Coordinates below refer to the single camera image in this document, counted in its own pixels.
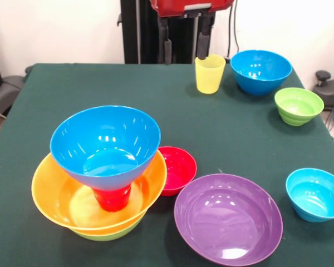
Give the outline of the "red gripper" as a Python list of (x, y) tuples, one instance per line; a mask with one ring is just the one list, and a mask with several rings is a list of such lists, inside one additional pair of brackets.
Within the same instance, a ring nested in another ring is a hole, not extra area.
[[(229, 8), (233, 0), (151, 0), (152, 8), (158, 13), (159, 63), (166, 65), (172, 61), (172, 42), (169, 38), (168, 19), (164, 17), (182, 16), (186, 13), (213, 13)], [(209, 54), (210, 39), (215, 14), (201, 16), (198, 22), (198, 58), (206, 59)]]

